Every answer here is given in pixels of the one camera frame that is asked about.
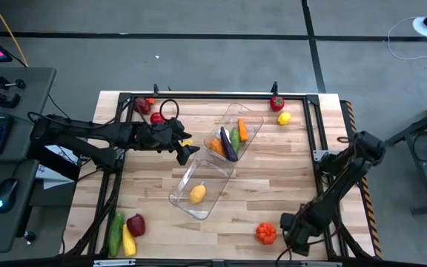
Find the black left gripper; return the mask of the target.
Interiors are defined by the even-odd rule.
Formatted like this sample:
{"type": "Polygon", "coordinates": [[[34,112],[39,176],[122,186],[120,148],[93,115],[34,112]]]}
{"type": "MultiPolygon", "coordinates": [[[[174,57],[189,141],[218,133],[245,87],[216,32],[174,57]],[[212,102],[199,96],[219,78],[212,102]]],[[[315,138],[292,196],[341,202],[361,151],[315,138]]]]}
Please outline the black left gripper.
{"type": "MultiPolygon", "coordinates": [[[[179,146],[180,138],[191,138],[185,132],[185,126],[176,118],[171,118],[168,125],[143,125],[139,129],[139,148],[141,150],[170,150],[179,146]]],[[[176,148],[176,160],[180,165],[185,165],[191,154],[195,154],[200,147],[179,146],[176,148]]]]}

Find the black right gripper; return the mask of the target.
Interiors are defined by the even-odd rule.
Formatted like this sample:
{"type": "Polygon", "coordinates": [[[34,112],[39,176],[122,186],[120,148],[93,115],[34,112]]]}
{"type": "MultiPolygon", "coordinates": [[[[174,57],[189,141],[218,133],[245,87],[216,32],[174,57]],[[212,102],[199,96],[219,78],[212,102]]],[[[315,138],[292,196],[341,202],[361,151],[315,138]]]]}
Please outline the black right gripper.
{"type": "Polygon", "coordinates": [[[323,233],[320,226],[308,217],[306,208],[301,208],[297,213],[282,213],[280,216],[280,228],[285,232],[284,241],[292,254],[300,254],[307,257],[310,251],[308,239],[318,237],[323,233]]]}

